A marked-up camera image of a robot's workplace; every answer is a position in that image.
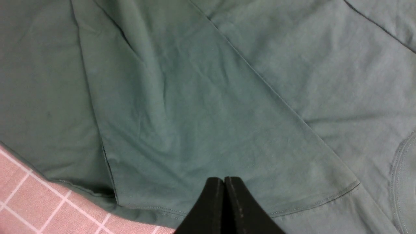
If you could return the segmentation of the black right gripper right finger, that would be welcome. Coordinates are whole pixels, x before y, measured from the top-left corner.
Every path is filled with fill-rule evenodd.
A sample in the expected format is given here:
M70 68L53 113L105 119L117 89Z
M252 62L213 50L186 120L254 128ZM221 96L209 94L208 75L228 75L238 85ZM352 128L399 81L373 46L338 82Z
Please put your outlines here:
M256 202L241 178L226 177L224 183L224 234L285 233Z

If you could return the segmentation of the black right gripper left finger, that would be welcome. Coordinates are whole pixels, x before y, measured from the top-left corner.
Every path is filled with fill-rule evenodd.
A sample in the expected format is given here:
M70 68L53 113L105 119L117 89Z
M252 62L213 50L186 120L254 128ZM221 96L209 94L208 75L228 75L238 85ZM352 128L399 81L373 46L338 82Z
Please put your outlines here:
M224 182L220 178L208 178L199 198L175 234L220 234L224 191Z

